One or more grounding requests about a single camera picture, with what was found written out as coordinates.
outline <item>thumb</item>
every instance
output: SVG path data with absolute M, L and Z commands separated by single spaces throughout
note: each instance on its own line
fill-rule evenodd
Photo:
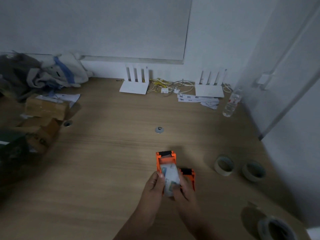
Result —
M 164 186 L 165 186 L 165 177 L 163 176 L 162 173 L 160 173 L 157 179 L 157 182 L 155 183 L 154 189 L 156 191 L 162 192 Z
M 174 199 L 176 201 L 181 202 L 181 201 L 186 200 L 186 198 L 183 196 L 183 194 L 182 194 L 182 192 L 180 190 L 180 185 L 179 184 L 176 184 L 173 187 L 172 192 L 173 192 Z

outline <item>person's right hand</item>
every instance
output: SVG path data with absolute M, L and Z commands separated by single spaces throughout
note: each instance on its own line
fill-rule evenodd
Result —
M 173 188 L 173 196 L 180 218 L 186 225 L 188 231 L 192 235 L 195 235 L 206 225 L 206 221 L 202 217 L 190 180 L 188 179 L 187 181 L 180 171 L 179 179 L 182 190 L 180 189 L 180 185 L 175 185 Z

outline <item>person's left hand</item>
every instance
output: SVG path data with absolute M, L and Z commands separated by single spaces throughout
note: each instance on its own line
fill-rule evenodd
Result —
M 162 173 L 154 172 L 144 186 L 139 204 L 134 214 L 139 221 L 148 227 L 152 226 L 159 210 L 165 177 Z

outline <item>plastic water bottle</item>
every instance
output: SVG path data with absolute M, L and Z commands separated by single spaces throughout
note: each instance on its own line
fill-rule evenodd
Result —
M 226 117 L 230 117 L 235 111 L 241 99 L 242 99 L 242 88 L 238 88 L 237 90 L 233 91 L 233 93 L 231 93 L 229 101 L 226 104 L 226 107 L 224 108 L 222 114 Z

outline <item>tape roll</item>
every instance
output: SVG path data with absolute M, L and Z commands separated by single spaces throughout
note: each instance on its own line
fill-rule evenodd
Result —
M 226 156 L 220 156 L 214 162 L 215 171 L 222 176 L 229 176 L 234 168 L 235 165 L 233 161 Z
M 256 161 L 250 161 L 242 167 L 242 173 L 252 182 L 258 182 L 266 176 L 266 170 Z
M 160 164 L 161 172 L 164 175 L 165 186 L 164 195 L 172 197 L 174 195 L 172 189 L 175 184 L 180 184 L 177 166 L 174 163 Z
M 258 233 L 262 240 L 297 240 L 291 227 L 274 216 L 266 217 L 258 222 Z

